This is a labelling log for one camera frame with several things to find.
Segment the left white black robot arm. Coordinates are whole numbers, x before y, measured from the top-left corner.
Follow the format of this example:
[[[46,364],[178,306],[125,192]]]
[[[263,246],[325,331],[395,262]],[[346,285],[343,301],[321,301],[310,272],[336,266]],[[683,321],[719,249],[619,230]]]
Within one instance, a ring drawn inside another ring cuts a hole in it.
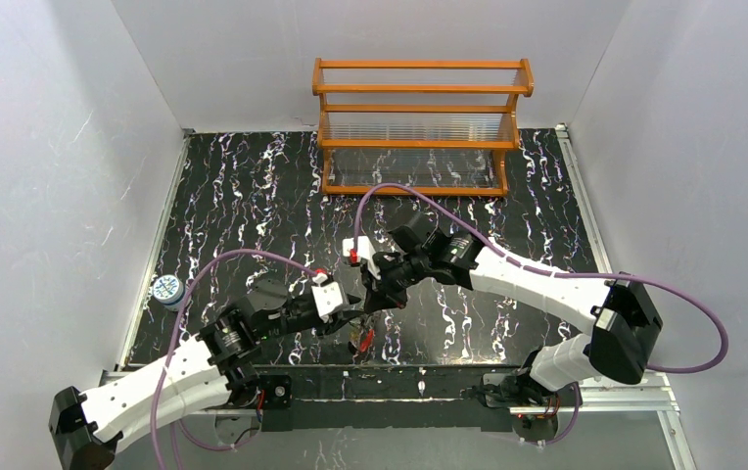
[[[110,384],[56,393],[49,431],[65,469],[105,469],[118,452],[164,424],[255,390],[265,339],[306,330],[331,334],[361,315],[338,282],[292,295],[261,281],[164,356]]]

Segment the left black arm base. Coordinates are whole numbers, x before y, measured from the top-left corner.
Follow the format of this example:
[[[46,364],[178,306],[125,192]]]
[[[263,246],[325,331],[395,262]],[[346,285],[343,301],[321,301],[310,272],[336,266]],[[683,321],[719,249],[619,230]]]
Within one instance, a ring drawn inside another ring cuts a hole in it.
[[[293,380],[290,375],[259,374],[233,392],[230,404],[259,410],[287,409],[292,404]]]

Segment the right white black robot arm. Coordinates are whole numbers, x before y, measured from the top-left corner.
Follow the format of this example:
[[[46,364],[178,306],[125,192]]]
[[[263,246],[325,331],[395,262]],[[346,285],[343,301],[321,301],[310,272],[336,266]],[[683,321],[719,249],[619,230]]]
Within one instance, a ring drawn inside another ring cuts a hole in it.
[[[527,261],[476,229],[447,234],[421,214],[390,234],[396,253],[376,251],[363,236],[342,244],[349,264],[361,268],[366,310],[402,308],[409,287],[433,279],[512,299],[578,330],[569,340],[531,352],[517,371],[486,391],[535,399],[588,378],[627,385],[643,378],[663,322],[640,283],[587,278]]]

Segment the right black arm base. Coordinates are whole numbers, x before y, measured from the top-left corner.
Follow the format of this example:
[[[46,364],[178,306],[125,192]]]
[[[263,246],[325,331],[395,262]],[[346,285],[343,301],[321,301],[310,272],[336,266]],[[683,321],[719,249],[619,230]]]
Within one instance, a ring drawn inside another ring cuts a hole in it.
[[[550,391],[523,371],[486,373],[461,396],[489,409],[526,408],[512,412],[513,432],[523,443],[539,447],[563,440],[575,426],[584,403],[578,383]]]

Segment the metal keyring with red handle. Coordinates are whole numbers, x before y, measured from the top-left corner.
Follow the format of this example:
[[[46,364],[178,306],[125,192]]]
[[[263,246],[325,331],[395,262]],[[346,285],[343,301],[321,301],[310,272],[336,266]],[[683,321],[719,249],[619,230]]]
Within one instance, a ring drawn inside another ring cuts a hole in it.
[[[352,354],[367,353],[371,349],[377,321],[377,315],[371,313],[355,318],[349,323],[349,349]]]

